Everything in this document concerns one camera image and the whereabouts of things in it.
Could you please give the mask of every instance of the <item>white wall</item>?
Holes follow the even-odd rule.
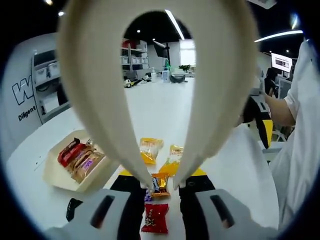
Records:
[[[54,49],[55,33],[37,36],[18,44],[6,63],[0,90],[0,149],[3,161],[6,161],[18,145],[42,125],[35,109],[31,58],[35,52]],[[19,118],[21,114],[24,114],[23,119]]]
[[[169,42],[169,54],[170,63],[172,68],[178,68],[180,65],[180,45],[178,41]],[[156,70],[163,70],[165,65],[165,58],[158,57],[155,47],[153,45],[148,45],[148,59],[150,68],[154,67]]]
[[[268,68],[271,68],[271,56],[258,52],[258,56],[256,59],[257,66],[263,71],[263,78],[267,76]]]

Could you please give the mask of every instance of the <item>red candy wrapper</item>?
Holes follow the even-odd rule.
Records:
[[[142,232],[155,234],[168,234],[166,214],[168,204],[145,204],[145,224]]]

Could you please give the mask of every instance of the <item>table surface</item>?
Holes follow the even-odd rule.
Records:
[[[164,140],[156,165],[148,167],[156,173],[166,161],[171,144],[183,146],[186,140],[194,79],[181,84],[146,83],[125,89],[136,140],[152,137]],[[85,201],[91,194],[77,193],[47,185],[42,174],[48,151],[65,136],[84,129],[72,108],[48,121],[25,139],[6,164],[7,177],[22,209],[40,230],[67,223],[66,210],[70,198]],[[251,218],[264,227],[278,228],[279,207],[275,184],[258,142],[245,124],[236,127],[219,153],[204,162],[216,189],[225,189],[245,204]],[[104,188],[109,188],[121,171],[120,166]],[[180,213],[178,191],[169,179],[171,198],[166,215],[168,236],[141,233],[142,239],[181,239],[185,236]]]

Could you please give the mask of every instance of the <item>window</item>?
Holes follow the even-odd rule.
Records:
[[[180,41],[180,64],[196,65],[196,45],[192,39]]]

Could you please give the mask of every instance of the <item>wooden tray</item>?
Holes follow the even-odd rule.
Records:
[[[77,183],[74,179],[71,178],[70,173],[67,172],[67,170],[58,162],[58,154],[69,143],[71,143],[74,138],[80,139],[81,143],[86,143],[90,137],[85,130],[76,130],[66,136],[53,148],[51,148],[45,160],[42,178],[47,184],[53,185],[58,188],[76,192],[84,192],[88,189],[94,179],[96,179],[100,175],[102,170],[105,170],[109,165],[111,165],[111,161],[107,157],[104,157],[80,184]],[[95,144],[94,147],[98,152],[103,153],[98,145]]]

